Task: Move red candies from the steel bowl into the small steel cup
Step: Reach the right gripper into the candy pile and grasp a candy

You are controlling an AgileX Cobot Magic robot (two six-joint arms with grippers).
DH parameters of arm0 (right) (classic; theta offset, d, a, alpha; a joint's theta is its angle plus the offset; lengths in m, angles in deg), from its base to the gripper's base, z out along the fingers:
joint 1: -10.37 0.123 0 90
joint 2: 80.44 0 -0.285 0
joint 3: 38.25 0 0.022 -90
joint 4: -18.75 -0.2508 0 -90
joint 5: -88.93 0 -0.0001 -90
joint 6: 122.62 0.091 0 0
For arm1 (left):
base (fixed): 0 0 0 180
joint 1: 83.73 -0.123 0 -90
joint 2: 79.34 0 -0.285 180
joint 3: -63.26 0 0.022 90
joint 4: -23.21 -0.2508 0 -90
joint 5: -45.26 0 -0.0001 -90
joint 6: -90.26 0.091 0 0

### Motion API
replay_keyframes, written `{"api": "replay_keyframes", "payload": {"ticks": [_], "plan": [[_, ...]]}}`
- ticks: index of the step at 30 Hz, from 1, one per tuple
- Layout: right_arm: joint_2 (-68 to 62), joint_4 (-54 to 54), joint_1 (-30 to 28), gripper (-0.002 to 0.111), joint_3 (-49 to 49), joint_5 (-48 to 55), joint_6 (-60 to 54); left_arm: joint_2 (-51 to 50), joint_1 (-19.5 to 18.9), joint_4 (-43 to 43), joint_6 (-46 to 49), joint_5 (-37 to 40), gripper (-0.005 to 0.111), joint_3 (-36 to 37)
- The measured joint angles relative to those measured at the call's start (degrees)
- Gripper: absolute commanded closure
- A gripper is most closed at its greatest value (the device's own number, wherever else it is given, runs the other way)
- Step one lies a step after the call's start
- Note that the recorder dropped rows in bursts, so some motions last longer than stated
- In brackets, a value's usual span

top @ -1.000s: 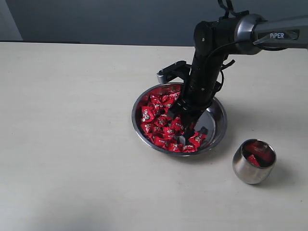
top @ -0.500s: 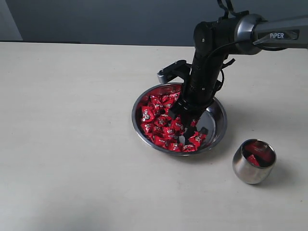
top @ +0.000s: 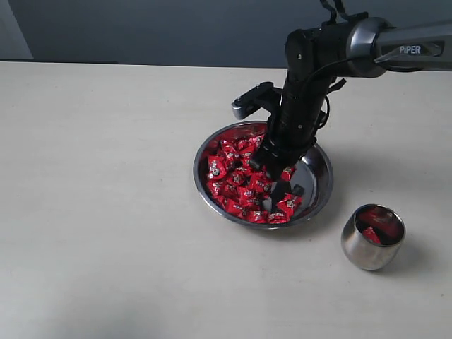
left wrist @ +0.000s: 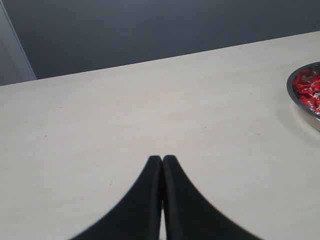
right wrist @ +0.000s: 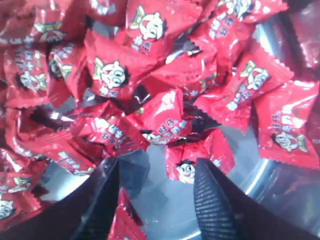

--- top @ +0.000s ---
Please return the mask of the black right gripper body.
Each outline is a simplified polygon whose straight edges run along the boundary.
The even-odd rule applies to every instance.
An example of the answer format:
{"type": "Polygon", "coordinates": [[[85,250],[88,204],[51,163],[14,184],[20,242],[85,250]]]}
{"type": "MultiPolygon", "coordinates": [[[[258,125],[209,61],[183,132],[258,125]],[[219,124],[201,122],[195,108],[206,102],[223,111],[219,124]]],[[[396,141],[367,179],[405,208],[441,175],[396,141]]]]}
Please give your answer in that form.
{"type": "Polygon", "coordinates": [[[261,144],[262,163],[266,166],[294,164],[317,142],[316,133],[327,122],[327,112],[322,109],[314,120],[302,124],[285,124],[282,110],[272,113],[267,120],[267,132],[261,144]]]}

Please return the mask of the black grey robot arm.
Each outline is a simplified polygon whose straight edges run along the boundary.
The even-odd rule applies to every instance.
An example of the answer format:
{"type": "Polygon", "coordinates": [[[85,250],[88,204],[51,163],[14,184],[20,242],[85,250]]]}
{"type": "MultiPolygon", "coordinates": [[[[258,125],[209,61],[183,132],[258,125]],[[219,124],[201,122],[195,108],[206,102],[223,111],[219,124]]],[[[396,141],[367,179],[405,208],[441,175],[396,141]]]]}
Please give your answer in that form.
{"type": "Polygon", "coordinates": [[[287,36],[287,75],[277,91],[279,100],[260,102],[270,112],[268,130],[250,164],[272,180],[315,144],[316,132],[328,118],[322,106],[344,78],[451,70],[449,20],[396,28],[366,12],[348,15],[341,1],[321,4],[330,12],[329,20],[287,36]]]}

